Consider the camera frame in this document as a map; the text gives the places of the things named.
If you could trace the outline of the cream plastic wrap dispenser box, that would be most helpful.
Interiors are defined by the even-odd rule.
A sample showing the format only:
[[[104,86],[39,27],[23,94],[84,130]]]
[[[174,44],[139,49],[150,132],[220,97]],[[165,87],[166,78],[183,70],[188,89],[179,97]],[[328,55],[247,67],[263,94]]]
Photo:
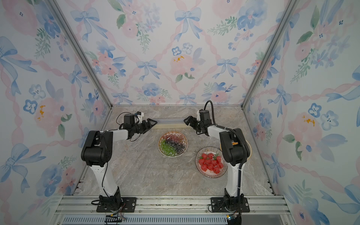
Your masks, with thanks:
[[[177,129],[177,128],[190,128],[186,125],[183,118],[162,118],[156,119],[157,124],[153,129]]]

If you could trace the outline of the yellow plate with food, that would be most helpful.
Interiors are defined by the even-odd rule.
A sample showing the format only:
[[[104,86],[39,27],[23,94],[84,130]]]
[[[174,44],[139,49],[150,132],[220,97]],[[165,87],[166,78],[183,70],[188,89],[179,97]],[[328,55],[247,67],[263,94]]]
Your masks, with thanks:
[[[246,140],[246,148],[247,148],[247,159],[250,159],[250,157],[252,156],[252,148],[247,140]]]

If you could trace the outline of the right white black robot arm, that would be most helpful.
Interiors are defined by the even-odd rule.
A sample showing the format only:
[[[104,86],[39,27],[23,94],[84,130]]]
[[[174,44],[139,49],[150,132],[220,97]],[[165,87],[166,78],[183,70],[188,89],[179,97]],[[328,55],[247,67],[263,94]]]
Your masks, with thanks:
[[[242,191],[242,175],[245,164],[251,154],[250,147],[240,128],[229,128],[215,122],[214,105],[208,100],[197,116],[188,116],[184,123],[196,131],[197,135],[206,135],[220,141],[225,162],[228,164],[228,179],[225,187],[224,203],[229,212],[242,213],[245,197]]]

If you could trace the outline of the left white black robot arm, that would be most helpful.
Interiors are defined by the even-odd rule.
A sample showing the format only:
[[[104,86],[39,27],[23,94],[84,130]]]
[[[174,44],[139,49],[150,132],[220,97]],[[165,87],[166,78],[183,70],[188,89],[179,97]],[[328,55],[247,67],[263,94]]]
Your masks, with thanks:
[[[143,112],[123,112],[122,115],[124,120],[118,129],[91,130],[82,147],[81,159],[93,171],[100,189],[98,199],[92,202],[97,212],[119,212],[127,205],[110,169],[113,142],[131,140],[135,134],[143,135],[158,123],[150,118],[144,120]]]

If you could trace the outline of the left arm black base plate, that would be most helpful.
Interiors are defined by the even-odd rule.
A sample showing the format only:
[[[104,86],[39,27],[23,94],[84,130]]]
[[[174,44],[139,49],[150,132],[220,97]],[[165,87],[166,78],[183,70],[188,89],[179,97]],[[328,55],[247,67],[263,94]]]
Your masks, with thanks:
[[[133,213],[137,204],[136,197],[122,197],[121,200],[101,200],[97,206],[98,213]]]

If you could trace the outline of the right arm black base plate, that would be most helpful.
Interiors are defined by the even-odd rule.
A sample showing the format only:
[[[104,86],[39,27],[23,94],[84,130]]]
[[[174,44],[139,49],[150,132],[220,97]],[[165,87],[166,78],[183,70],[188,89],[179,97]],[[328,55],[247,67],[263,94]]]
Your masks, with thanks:
[[[247,198],[212,197],[210,198],[210,207],[212,213],[228,212],[228,213],[248,213],[250,212]]]

